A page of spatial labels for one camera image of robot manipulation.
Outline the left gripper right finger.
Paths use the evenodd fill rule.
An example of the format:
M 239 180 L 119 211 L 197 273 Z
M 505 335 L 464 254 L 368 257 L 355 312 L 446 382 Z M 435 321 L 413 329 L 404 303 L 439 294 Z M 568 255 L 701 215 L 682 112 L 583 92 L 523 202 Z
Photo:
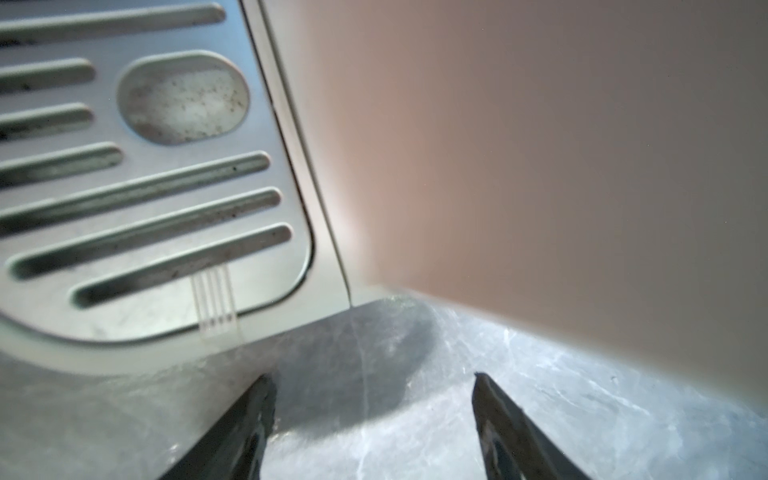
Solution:
M 488 374 L 475 374 L 471 403 L 487 478 L 588 477 Z

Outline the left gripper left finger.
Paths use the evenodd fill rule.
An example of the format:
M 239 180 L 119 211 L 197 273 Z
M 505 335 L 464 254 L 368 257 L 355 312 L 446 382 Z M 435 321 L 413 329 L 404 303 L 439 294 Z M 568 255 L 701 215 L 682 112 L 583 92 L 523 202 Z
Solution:
M 258 479 L 275 423 L 277 386 L 260 376 L 164 479 Z

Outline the white coffee machine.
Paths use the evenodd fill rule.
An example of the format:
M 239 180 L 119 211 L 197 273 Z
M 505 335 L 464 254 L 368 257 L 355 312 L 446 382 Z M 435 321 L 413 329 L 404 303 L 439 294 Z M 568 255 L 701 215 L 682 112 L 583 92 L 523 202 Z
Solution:
M 392 293 L 767 397 L 763 1 L 5 1 L 1 348 Z

